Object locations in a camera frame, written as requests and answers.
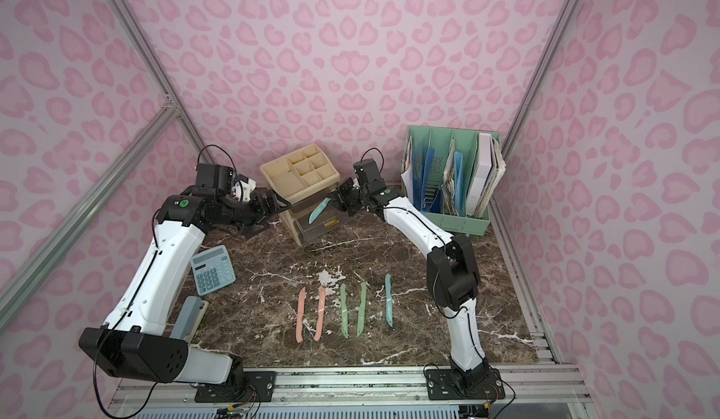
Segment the transparent grey drawer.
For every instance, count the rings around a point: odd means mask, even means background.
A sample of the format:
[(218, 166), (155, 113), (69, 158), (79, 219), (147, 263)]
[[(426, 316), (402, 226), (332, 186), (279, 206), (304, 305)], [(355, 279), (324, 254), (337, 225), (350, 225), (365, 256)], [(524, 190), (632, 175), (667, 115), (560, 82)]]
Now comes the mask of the transparent grey drawer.
[(313, 222), (310, 222), (312, 213), (325, 198), (326, 196), (323, 194), (314, 196), (307, 201), (302, 201), (300, 205), (292, 209), (294, 231), (297, 233), (297, 242), (300, 246), (320, 240), (349, 220), (347, 213), (341, 212), (333, 204), (329, 204)]

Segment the beige desktop drawer organizer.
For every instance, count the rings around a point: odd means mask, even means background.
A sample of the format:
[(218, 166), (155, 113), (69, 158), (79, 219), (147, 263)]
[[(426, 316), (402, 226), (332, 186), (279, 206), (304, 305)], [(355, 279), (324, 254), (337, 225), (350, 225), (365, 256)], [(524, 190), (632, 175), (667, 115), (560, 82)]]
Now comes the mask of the beige desktop drawer organizer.
[(260, 171), (268, 186), (287, 199), (291, 208), (279, 215), (292, 240), (297, 242), (292, 209), (314, 196), (325, 197), (339, 186), (341, 175), (326, 153), (310, 144), (262, 164)]

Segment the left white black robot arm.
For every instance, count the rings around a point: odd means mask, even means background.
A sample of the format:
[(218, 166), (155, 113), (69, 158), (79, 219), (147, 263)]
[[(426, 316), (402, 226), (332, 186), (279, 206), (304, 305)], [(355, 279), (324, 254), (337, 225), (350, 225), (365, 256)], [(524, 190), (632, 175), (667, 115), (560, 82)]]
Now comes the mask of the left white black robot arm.
[(253, 236), (291, 203), (277, 192), (252, 193), (247, 203), (210, 188), (187, 188), (169, 197), (153, 223), (153, 237), (129, 287), (100, 327), (87, 327), (80, 348), (95, 372), (153, 383), (225, 384), (240, 364), (232, 357), (193, 350), (164, 330), (192, 257), (220, 226)]

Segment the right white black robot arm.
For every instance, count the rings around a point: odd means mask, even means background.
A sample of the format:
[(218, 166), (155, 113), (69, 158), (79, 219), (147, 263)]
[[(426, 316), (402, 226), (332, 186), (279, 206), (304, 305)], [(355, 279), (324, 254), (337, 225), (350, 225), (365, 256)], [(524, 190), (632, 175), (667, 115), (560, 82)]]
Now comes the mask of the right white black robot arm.
[(427, 289), (446, 319), (451, 373), (462, 394), (491, 385), (504, 391), (502, 379), (481, 345), (476, 321), (480, 274), (474, 248), (466, 236), (442, 230), (412, 202), (380, 181), (370, 190), (348, 179), (329, 195), (329, 203), (352, 216), (376, 214), (400, 231), (427, 259)]

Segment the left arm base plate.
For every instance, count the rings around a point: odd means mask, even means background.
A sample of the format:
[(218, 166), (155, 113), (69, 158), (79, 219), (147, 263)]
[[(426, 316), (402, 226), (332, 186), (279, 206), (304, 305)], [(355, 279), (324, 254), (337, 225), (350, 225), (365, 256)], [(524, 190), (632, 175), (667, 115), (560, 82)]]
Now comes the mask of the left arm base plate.
[(277, 372), (265, 370), (244, 371), (232, 374), (226, 383), (207, 384), (200, 383), (197, 387), (194, 401), (196, 403), (244, 403), (248, 400), (255, 402), (271, 402), (276, 385)]

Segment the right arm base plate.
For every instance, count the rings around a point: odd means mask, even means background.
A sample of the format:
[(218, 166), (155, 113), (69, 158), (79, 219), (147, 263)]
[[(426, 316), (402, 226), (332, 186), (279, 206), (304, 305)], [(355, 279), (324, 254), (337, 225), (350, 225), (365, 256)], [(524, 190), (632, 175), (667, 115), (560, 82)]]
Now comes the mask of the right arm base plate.
[(430, 400), (487, 400), (506, 398), (500, 372), (494, 368), (460, 371), (456, 368), (426, 366), (423, 369)]

